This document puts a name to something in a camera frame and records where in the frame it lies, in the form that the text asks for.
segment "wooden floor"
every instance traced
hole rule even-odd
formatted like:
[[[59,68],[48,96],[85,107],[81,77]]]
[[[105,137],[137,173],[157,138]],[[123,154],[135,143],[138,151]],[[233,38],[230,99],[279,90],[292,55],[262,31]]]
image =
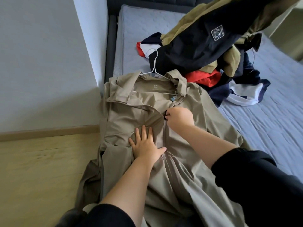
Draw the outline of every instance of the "wooden floor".
[[[54,226],[74,206],[100,134],[0,142],[0,226]]]

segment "mattress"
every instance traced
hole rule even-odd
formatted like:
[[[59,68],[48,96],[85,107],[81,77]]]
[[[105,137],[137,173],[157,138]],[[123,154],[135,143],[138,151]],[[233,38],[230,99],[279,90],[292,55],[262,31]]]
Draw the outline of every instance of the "mattress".
[[[136,43],[153,33],[167,33],[184,14],[122,6],[119,16],[114,76],[141,70],[149,61],[140,57]],[[263,35],[259,51],[248,51],[249,60],[268,79],[261,103],[241,107],[225,101],[222,115],[254,148],[270,154],[278,167],[303,182],[303,65],[277,49]]]

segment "wooden baseboard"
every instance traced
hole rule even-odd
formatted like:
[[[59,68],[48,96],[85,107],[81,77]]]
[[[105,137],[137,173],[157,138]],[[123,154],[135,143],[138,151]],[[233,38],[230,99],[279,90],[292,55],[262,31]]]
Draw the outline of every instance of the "wooden baseboard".
[[[74,126],[74,127],[67,127],[67,128],[53,128],[53,129],[41,129],[41,130],[29,130],[29,131],[17,131],[17,132],[4,132],[4,133],[0,133],[0,142],[61,136],[61,135],[99,133],[99,132],[100,132],[99,125]]]

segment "hand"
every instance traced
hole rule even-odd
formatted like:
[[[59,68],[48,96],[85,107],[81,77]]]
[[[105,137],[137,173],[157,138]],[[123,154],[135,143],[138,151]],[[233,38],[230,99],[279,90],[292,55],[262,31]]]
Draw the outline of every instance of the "hand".
[[[134,157],[148,161],[152,166],[157,162],[162,154],[166,151],[166,147],[158,149],[153,141],[152,128],[149,128],[148,137],[146,135],[145,126],[142,126],[142,137],[140,137],[139,129],[136,128],[136,144],[129,138],[129,144],[132,147]]]
[[[184,126],[194,126],[194,117],[190,110],[184,107],[171,107],[167,109],[167,125],[177,134],[181,135]]]

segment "jacket collar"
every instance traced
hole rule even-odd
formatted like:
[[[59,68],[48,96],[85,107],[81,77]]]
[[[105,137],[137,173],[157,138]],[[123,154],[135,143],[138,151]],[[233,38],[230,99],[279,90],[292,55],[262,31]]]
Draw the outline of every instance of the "jacket collar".
[[[144,78],[146,80],[156,79],[159,81],[168,81],[164,78],[155,78],[149,75],[139,76],[142,72],[137,71],[129,73],[127,75],[119,76],[109,79],[109,97],[106,101],[123,102],[131,105],[142,105],[142,102],[137,97],[131,95],[131,91],[134,88],[134,84],[138,78]],[[178,70],[172,70],[165,74],[165,77],[169,78],[172,83],[177,86],[177,94],[186,96],[187,93],[187,81],[181,76]]]

